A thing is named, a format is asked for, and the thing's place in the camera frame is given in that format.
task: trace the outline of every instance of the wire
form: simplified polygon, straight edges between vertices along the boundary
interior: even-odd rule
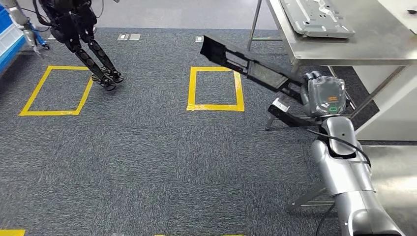
[[[360,148],[356,147],[355,145],[353,145],[353,144],[351,144],[351,143],[349,143],[349,142],[347,142],[347,141],[345,141],[343,139],[339,139],[337,137],[333,137],[333,136],[330,136],[330,135],[327,135],[327,134],[323,134],[323,133],[320,133],[320,132],[316,132],[316,131],[313,131],[311,129],[307,129],[307,131],[310,132],[310,133],[313,133],[313,134],[317,134],[317,135],[320,135],[320,136],[329,138],[329,139],[334,139],[336,141],[339,141],[341,143],[344,143],[344,144],[346,144],[346,145],[348,145],[348,146],[356,149],[358,152],[360,152],[363,155],[363,157],[365,157],[366,163],[369,165],[369,167],[371,167],[371,161],[369,160],[368,155],[366,155],[365,152],[363,152]]]
[[[104,0],[101,1],[101,12],[100,12],[100,15],[99,16],[96,16],[97,19],[100,18],[101,15],[103,15],[103,11],[104,11]]]
[[[36,14],[36,11],[33,11],[33,10],[30,10],[30,9],[26,9],[26,8],[22,8],[21,7],[21,9],[22,10],[25,10],[25,11],[30,11],[30,12],[33,12],[33,13],[35,13]],[[46,17],[44,17],[43,15],[40,15],[45,21],[48,21],[48,19],[46,18]],[[48,26],[48,28],[46,28],[46,30],[38,30],[38,29],[32,29],[33,31],[38,31],[38,32],[46,32],[46,31],[48,31],[49,30],[49,26]]]
[[[330,214],[330,212],[331,212],[331,210],[333,210],[333,208],[336,206],[336,203],[333,203],[329,208],[328,208],[328,210],[325,212],[325,214],[323,215],[323,217],[321,218],[321,220],[320,220],[320,223],[319,223],[319,225],[317,226],[317,229],[316,229],[316,236],[319,236],[319,231],[320,231],[320,228],[323,226],[323,223],[324,223],[324,221],[325,221],[325,219],[328,217],[328,215]]]

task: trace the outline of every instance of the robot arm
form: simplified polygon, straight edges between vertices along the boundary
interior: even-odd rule
[[[12,22],[23,32],[26,42],[39,54],[36,35],[32,31],[28,17],[23,13],[16,0],[0,0],[0,4],[9,13]]]
[[[204,36],[201,54],[272,91],[295,99],[312,118],[300,119],[289,114],[289,106],[278,98],[268,111],[287,125],[320,126],[320,132],[316,133],[321,136],[312,144],[312,156],[320,167],[325,189],[337,206],[342,236],[404,236],[376,198],[370,163],[356,139],[352,122],[339,116],[347,99],[343,80],[318,72],[308,73],[305,79],[300,79],[277,65],[263,62],[256,55],[214,40],[212,36]],[[300,87],[300,92],[292,90],[290,84]],[[313,194],[300,199],[311,200]]]

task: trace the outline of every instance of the gray carpet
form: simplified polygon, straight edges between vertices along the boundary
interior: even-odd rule
[[[141,40],[116,40],[128,30]],[[279,121],[263,131],[274,93],[242,77],[245,112],[186,111],[190,67],[214,66],[194,42],[208,31],[242,47],[248,36],[99,29],[97,41],[126,78],[112,92],[93,85],[79,116],[18,116],[48,65],[82,65],[54,41],[44,59],[22,51],[0,79],[0,229],[26,229],[26,236],[313,235],[326,209],[287,213],[285,205],[320,179],[309,153],[315,137]],[[255,42],[253,51],[290,66],[280,42]],[[353,70],[337,73],[363,99]],[[88,78],[86,71],[53,71],[30,110],[73,110]],[[233,74],[198,73],[196,93],[196,103],[235,103]],[[335,214],[323,230],[338,234]]]

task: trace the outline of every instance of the blue shelf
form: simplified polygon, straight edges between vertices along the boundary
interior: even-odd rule
[[[0,34],[3,33],[7,28],[12,25],[12,20],[9,17],[8,12],[0,6]],[[24,45],[25,38],[21,36],[13,45],[11,45],[1,56],[0,56],[0,71],[3,71],[13,57],[18,53],[20,48]]]
[[[25,44],[25,38],[22,36],[20,37],[14,44],[11,46],[7,51],[5,51],[0,56],[0,71],[3,71],[9,62],[14,58],[14,56],[18,53],[20,48]]]

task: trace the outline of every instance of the floor marking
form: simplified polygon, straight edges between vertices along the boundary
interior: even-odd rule
[[[87,87],[84,90],[83,96],[81,97],[81,101],[78,104],[76,110],[73,111],[29,111],[30,106],[34,102],[36,96],[38,95],[40,89],[42,88],[45,80],[48,78],[49,74],[52,70],[89,70],[87,67],[84,66],[57,66],[57,65],[49,65],[46,69],[45,73],[43,74],[42,78],[40,79],[38,85],[36,86],[35,90],[33,91],[32,95],[30,96],[29,100],[27,101],[26,105],[20,112],[19,116],[66,116],[66,115],[74,115],[77,116],[80,114],[81,109],[83,108],[84,104],[86,103],[87,97],[89,96],[89,92],[92,86],[92,79],[89,79],[87,83]]]
[[[196,43],[204,42],[204,36],[196,36]]]
[[[221,104],[195,104],[195,91],[197,83],[197,71],[232,71],[231,69],[222,66],[209,66],[209,67],[194,67],[190,69],[190,84],[188,88],[188,105],[187,111],[195,110],[212,110],[212,111],[238,111],[244,112],[245,105],[243,101],[243,90],[240,74],[233,72],[235,77],[235,90],[236,90],[236,105],[221,105]]]
[[[140,33],[133,33],[130,35],[129,40],[139,40],[141,38],[141,34]]]
[[[26,230],[0,230],[0,236],[24,236]]]
[[[129,38],[129,34],[121,33],[118,37],[118,40],[127,40]]]

